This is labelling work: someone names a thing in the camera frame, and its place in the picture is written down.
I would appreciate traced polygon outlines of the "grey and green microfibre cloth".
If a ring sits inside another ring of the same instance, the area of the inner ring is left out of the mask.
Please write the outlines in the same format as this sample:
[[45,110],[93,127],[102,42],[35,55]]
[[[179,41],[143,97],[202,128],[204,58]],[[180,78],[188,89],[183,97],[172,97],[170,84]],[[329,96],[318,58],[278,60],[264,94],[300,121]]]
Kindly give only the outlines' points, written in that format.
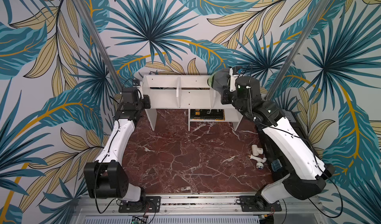
[[208,85],[216,90],[221,97],[227,97],[230,92],[230,69],[224,68],[209,76]]

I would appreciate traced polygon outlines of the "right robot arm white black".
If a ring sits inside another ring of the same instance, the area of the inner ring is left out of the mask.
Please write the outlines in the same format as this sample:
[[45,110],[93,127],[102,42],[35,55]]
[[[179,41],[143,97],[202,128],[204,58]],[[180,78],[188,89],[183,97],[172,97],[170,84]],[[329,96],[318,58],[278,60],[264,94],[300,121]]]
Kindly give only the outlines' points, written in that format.
[[335,168],[314,154],[275,102],[262,99],[258,80],[227,75],[216,79],[213,88],[220,93],[222,104],[231,104],[255,123],[292,166],[288,175],[266,185],[258,193],[266,203],[272,204],[288,197],[306,200],[324,190],[326,180],[332,177]]

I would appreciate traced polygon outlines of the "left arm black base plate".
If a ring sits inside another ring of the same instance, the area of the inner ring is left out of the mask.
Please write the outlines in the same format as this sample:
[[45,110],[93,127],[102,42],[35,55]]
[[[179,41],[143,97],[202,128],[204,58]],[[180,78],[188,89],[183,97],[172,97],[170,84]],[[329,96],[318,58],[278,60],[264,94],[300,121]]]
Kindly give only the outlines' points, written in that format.
[[122,201],[118,211],[119,213],[158,213],[160,211],[160,205],[160,196],[148,196],[144,201]]

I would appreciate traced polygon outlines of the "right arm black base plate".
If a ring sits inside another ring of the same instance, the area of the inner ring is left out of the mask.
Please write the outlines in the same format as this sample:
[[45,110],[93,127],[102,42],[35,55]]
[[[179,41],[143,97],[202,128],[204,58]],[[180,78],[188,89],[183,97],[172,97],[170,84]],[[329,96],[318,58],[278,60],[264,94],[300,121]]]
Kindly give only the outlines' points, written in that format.
[[274,213],[282,211],[279,201],[269,204],[259,196],[239,196],[236,203],[241,206],[243,212]]

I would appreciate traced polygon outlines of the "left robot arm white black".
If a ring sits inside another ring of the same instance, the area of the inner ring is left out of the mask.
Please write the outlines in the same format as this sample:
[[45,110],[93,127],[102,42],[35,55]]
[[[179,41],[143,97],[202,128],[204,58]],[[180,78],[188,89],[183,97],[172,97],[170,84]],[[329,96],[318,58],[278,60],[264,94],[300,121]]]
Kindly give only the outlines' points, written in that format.
[[90,198],[140,202],[143,199],[143,189],[130,184],[122,161],[141,112],[151,108],[150,98],[141,93],[140,87],[124,88],[121,95],[122,101],[115,114],[110,138],[95,161],[85,165],[83,174]]

